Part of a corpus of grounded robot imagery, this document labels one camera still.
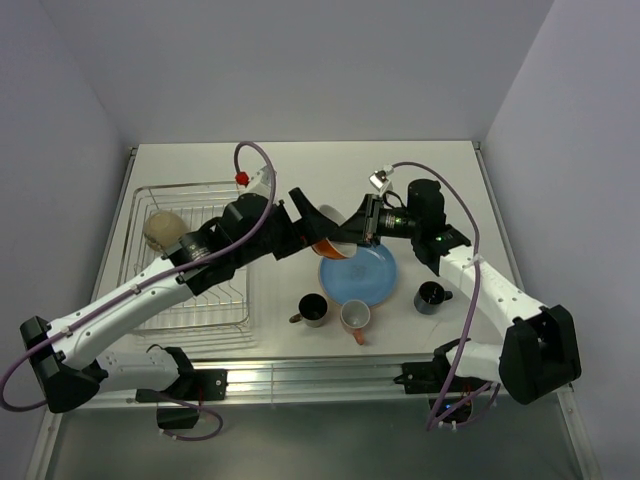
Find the brown mug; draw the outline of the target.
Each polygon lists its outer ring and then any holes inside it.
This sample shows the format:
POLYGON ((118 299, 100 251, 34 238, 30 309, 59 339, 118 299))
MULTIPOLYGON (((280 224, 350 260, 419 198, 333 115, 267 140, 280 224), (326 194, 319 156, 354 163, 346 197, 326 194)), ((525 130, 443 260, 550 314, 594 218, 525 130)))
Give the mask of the brown mug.
POLYGON ((308 327, 318 328, 325 323, 327 313, 327 300, 320 294, 309 293, 300 299, 298 311, 289 318, 289 323, 304 322, 308 327))

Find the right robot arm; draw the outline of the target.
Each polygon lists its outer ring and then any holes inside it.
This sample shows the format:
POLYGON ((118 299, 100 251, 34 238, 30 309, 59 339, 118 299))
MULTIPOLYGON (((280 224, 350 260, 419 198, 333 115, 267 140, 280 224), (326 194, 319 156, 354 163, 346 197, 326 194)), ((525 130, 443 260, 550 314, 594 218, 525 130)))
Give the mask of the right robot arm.
POLYGON ((455 389, 471 377, 499 383, 527 405, 581 376, 570 312, 530 297, 481 259, 472 242, 448 224, 439 182, 412 181, 399 208, 386 208, 381 197, 366 195, 332 237, 366 247, 384 237, 409 240, 417 260, 464 294, 497 329, 499 345, 468 339, 436 349, 433 378, 441 388, 455 389))

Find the beige bowl white inside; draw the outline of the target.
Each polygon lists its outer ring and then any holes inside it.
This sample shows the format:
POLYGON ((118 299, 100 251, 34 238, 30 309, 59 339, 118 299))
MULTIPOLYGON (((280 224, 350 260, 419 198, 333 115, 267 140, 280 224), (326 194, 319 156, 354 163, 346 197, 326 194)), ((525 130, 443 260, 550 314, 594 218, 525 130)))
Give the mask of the beige bowl white inside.
POLYGON ((162 252, 175 244, 188 231, 188 226, 177 214, 159 210, 144 222, 142 233, 149 248, 162 252))

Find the orange bowl white inside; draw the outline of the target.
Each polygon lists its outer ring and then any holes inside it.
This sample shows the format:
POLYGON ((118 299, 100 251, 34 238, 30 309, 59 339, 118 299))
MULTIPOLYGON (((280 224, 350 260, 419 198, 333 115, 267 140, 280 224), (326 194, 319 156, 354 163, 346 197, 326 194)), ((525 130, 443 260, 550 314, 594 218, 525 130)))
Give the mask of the orange bowl white inside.
MULTIPOLYGON (((320 205, 318 211, 331 221, 341 226, 346 218, 330 205, 320 205)), ((332 260, 344 260, 352 258, 357 253, 357 246, 351 243, 336 242, 323 239, 312 246, 312 250, 319 256, 332 260)))

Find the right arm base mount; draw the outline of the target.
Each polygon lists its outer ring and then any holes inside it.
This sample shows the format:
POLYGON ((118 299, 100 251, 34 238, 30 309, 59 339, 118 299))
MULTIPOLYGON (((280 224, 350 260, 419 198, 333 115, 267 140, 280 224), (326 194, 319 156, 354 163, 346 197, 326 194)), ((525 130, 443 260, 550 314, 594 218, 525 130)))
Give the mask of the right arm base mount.
MULTIPOLYGON (((429 394, 429 406, 433 408, 445 379, 446 374, 441 374, 432 361, 406 362, 401 365, 401 373, 393 378, 393 383, 401 386, 406 395, 429 394)), ((476 385, 472 381, 455 377, 449 392, 435 411, 435 416, 444 414, 456 402, 470 395, 475 388, 476 385)), ((467 401, 447 416, 443 422, 446 424, 466 422, 470 419, 472 412, 473 402, 467 401)))

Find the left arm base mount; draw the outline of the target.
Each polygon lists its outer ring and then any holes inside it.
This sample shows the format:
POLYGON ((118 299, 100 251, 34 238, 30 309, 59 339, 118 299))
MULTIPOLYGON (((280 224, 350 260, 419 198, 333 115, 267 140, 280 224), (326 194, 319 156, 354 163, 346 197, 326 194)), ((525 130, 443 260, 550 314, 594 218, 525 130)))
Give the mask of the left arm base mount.
POLYGON ((176 386, 156 393, 156 402, 165 401, 181 406, 181 409, 160 408, 156 410, 156 423, 160 431, 167 436, 182 441, 201 440, 201 437, 188 437, 178 430, 189 430, 206 416, 216 420, 216 429, 204 435, 204 439, 217 436, 224 425, 222 417, 205 406, 208 401, 225 399, 228 372, 225 369, 199 369, 188 380, 180 379, 176 386))

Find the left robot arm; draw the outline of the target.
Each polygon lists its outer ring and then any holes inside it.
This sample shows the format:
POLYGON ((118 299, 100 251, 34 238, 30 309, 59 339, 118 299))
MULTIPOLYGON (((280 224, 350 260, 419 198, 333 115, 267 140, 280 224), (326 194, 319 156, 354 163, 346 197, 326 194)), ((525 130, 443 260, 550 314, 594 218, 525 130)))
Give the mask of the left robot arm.
POLYGON ((190 395, 196 374, 181 348, 118 353, 110 347, 157 314, 232 279, 254 260, 288 257, 338 230, 338 222, 300 189, 289 195, 301 215, 297 221, 282 202, 242 194, 93 304, 53 321, 25 321, 21 335, 49 410, 65 413, 107 391, 154 390, 172 399, 190 395))

